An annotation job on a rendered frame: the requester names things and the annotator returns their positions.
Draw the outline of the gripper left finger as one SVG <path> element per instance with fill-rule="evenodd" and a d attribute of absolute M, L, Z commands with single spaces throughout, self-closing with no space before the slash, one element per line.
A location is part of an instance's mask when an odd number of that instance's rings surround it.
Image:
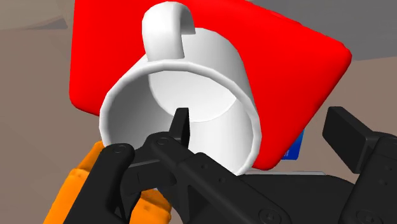
<path fill-rule="evenodd" d="M 288 213 L 204 153 L 188 149 L 189 111 L 176 110 L 167 132 L 134 149 L 111 144 L 99 154 L 64 224 L 152 224 L 138 203 L 157 188 L 184 224 L 292 224 Z"/>

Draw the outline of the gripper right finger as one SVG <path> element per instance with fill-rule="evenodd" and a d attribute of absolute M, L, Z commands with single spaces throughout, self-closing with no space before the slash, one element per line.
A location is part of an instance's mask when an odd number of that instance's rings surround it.
<path fill-rule="evenodd" d="M 332 106 L 323 138 L 359 175 L 338 224 L 397 224 L 397 136 L 373 131 L 343 107 Z"/>

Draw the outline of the white mug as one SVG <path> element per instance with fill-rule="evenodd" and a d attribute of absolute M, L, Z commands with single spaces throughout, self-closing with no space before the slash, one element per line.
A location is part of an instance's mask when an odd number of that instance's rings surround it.
<path fill-rule="evenodd" d="M 108 91 L 99 115 L 102 143 L 143 145 L 165 131 L 178 108 L 188 108 L 189 149 L 236 175 L 260 150 L 260 119 L 243 61 L 217 32 L 195 27 L 197 16 L 177 2 L 143 16 L 145 53 Z"/>

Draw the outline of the blue box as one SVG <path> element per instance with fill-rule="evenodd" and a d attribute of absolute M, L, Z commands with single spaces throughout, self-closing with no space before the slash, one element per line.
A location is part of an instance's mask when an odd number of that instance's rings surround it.
<path fill-rule="evenodd" d="M 288 151 L 282 157 L 283 160 L 297 160 L 298 159 L 304 132 L 305 132 L 305 130 L 302 130 L 302 132 L 297 137 L 295 142 L 289 147 Z"/>

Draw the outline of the red rounded box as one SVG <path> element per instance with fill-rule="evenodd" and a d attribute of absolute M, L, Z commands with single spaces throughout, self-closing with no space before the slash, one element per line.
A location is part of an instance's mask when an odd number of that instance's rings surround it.
<path fill-rule="evenodd" d="M 72 104 L 99 114 L 108 90 L 143 56 L 144 12 L 164 1 L 184 4 L 197 26 L 236 47 L 261 123 L 253 166 L 275 167 L 344 75 L 352 55 L 341 42 L 246 0 L 76 0 Z"/>

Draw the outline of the orange lumpy object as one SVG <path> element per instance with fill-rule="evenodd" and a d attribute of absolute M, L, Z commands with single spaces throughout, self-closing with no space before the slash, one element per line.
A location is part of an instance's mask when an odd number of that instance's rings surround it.
<path fill-rule="evenodd" d="M 80 164 L 71 170 L 43 224 L 63 224 L 103 148 L 102 141 L 96 142 Z M 129 224 L 169 224 L 171 210 L 172 206 L 158 190 L 145 190 L 132 211 Z"/>

